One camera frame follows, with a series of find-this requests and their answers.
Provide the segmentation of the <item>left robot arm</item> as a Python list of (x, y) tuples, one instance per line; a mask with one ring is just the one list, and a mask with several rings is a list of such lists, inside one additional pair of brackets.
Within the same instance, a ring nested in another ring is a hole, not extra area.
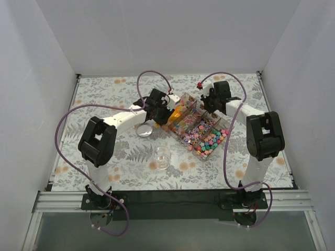
[(78, 150), (86, 161), (91, 178), (85, 189), (96, 207), (106, 209), (111, 204), (111, 196), (107, 193), (111, 190), (107, 163), (113, 156), (116, 137), (148, 120), (165, 125), (179, 102), (179, 96), (153, 89), (149, 96), (135, 101), (127, 111), (103, 119), (90, 118)]

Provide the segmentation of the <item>clear plastic jar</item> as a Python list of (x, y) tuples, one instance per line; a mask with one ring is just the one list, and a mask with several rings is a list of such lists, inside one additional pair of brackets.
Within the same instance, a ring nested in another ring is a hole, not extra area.
[(157, 169), (165, 170), (171, 163), (171, 152), (166, 146), (158, 146), (153, 150), (153, 160), (157, 164)]

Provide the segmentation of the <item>clear compartment candy box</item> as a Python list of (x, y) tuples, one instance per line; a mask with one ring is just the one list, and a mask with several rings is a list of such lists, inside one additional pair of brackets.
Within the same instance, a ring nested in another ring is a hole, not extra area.
[(176, 105), (184, 106), (182, 115), (168, 127), (162, 127), (200, 161), (209, 160), (223, 146), (230, 123), (216, 113), (208, 113), (198, 99), (184, 93)]

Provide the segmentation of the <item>yellow plastic scoop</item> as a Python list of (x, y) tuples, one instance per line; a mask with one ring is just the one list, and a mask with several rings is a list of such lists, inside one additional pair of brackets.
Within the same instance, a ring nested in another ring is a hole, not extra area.
[(174, 108), (173, 111), (169, 111), (167, 109), (163, 110), (161, 112), (161, 116), (159, 117), (159, 121), (161, 121), (161, 123), (155, 122), (154, 126), (156, 128), (168, 127), (182, 115), (183, 111), (184, 106), (182, 105), (178, 105), (177, 107)]

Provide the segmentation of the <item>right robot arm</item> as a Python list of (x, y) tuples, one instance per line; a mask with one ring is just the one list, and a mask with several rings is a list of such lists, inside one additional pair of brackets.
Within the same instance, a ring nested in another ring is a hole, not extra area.
[(246, 127), (246, 146), (249, 162), (244, 177), (237, 187), (237, 203), (248, 208), (261, 200), (264, 177), (279, 152), (285, 147), (285, 140), (277, 112), (255, 109), (239, 97), (231, 95), (227, 81), (215, 83), (199, 82), (200, 96), (207, 112), (219, 111), (232, 117)]

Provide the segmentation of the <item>silver round jar lid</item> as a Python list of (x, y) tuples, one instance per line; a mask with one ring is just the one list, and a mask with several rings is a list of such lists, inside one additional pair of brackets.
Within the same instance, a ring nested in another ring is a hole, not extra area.
[(148, 123), (141, 123), (136, 127), (136, 134), (141, 138), (146, 138), (152, 134), (153, 127)]

